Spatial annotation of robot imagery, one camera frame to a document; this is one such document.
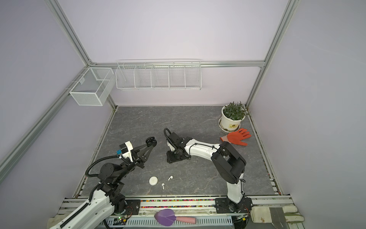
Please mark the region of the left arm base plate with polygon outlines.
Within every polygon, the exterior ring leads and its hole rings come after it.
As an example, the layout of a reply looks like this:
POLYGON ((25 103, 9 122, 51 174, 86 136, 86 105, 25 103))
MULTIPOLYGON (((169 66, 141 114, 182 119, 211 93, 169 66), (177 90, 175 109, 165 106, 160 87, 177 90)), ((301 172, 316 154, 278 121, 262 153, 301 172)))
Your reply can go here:
POLYGON ((138 215, 140 210, 140 199, 127 199, 117 203, 114 215, 138 215))

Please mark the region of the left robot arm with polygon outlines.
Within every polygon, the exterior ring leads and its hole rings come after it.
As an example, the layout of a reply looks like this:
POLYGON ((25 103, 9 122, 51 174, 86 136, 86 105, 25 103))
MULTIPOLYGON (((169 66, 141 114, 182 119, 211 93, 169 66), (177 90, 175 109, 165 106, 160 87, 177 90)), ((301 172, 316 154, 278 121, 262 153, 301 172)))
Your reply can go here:
POLYGON ((121 180, 136 167, 144 168, 151 151, 156 147, 154 137, 145 144, 133 147, 131 142, 120 145, 120 150, 113 156, 106 156, 93 162, 86 170, 86 177, 97 177, 98 184, 92 189, 88 199, 66 218, 52 226, 53 229, 95 229, 101 222, 106 222, 114 213, 125 213, 127 202, 121 193, 124 183, 121 180), (121 164, 106 163, 98 174, 90 174, 96 164, 109 160, 120 159, 121 164))

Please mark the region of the black earbud charging case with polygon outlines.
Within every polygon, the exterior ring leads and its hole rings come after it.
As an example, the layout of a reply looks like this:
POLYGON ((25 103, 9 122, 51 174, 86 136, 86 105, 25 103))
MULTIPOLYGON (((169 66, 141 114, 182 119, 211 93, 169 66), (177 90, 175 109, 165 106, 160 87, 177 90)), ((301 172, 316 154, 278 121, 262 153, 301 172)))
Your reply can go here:
POLYGON ((155 139, 155 137, 152 136, 152 137, 147 138, 145 143, 146 143, 147 147, 150 147, 150 146, 155 147, 157 145, 157 140, 155 139))

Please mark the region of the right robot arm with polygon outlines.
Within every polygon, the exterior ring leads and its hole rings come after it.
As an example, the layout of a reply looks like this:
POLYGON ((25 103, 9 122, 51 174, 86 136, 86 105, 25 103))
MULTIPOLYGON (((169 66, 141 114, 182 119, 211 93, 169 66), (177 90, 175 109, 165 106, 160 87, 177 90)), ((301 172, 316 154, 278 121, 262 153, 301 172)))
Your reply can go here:
POLYGON ((175 163, 190 160, 193 156, 212 161, 218 174, 226 181, 226 198, 217 198, 215 207, 218 213, 240 213, 250 211, 252 201, 246 197, 243 184, 246 160, 229 143, 209 144, 191 137, 179 137, 169 129, 164 129, 164 136, 170 150, 167 151, 167 162, 175 163))

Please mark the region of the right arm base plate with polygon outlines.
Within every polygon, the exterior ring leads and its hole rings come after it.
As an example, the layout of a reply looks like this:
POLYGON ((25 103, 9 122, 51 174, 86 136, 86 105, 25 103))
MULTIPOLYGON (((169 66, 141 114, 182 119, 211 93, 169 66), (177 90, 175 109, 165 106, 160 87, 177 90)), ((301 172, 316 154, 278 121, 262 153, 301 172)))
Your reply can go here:
POLYGON ((239 203, 234 203, 229 198, 215 199, 216 212, 221 213, 250 213, 253 202, 249 197, 244 196, 239 203))

